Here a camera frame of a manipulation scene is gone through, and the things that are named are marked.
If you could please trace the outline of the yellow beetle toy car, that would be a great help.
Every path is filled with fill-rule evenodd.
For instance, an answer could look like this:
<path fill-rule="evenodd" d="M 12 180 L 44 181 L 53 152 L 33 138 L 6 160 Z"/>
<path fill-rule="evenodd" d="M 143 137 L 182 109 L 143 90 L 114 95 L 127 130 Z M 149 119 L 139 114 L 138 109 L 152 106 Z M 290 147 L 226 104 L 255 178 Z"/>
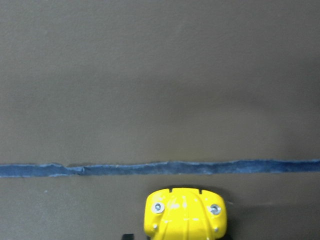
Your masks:
<path fill-rule="evenodd" d="M 215 192 L 164 188 L 146 198 L 143 230 L 151 240 L 218 240 L 227 219 L 225 201 Z"/>

